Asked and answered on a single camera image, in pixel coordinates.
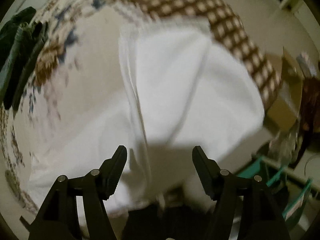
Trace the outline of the brown cardboard box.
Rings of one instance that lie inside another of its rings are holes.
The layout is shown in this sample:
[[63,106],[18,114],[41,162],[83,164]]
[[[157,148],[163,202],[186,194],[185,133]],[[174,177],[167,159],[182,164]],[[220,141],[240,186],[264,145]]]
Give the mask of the brown cardboard box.
[[276,100],[268,109],[267,117],[280,131],[287,132],[299,117],[304,74],[297,60],[286,48],[283,48],[281,56],[267,53],[266,57],[281,77]]

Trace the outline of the dark green blanket pile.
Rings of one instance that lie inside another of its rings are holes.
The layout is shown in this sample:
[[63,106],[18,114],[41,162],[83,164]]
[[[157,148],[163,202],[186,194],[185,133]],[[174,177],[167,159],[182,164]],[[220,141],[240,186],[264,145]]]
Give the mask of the dark green blanket pile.
[[48,39],[48,23],[32,22],[36,9],[27,7],[1,29],[1,105],[18,110],[24,87]]

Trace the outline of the white pants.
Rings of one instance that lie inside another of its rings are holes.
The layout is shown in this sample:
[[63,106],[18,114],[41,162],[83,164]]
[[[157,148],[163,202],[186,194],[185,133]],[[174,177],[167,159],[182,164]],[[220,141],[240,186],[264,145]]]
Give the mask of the white pants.
[[207,30],[168,22],[74,34],[67,59],[80,69],[55,77],[34,107],[36,205],[59,175],[82,176],[124,145],[128,161],[105,206],[141,209],[193,175],[194,146],[220,160],[261,128],[256,85]]

